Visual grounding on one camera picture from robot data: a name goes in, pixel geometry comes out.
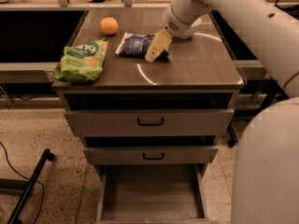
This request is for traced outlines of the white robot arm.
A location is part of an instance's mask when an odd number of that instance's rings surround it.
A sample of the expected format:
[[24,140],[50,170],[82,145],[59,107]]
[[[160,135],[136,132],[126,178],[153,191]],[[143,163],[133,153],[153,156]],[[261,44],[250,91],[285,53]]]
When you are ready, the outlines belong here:
[[264,0],[173,0],[146,59],[215,10],[246,44],[286,99],[268,106],[238,142],[231,224],[299,224],[299,21]]

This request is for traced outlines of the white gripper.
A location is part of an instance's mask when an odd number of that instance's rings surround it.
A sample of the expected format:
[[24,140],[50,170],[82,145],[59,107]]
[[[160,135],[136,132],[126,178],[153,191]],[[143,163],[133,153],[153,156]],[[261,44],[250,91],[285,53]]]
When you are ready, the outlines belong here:
[[152,63],[171,44],[172,36],[182,36],[189,28],[191,13],[186,6],[171,4],[163,13],[162,25],[165,30],[159,31],[153,37],[145,59]]

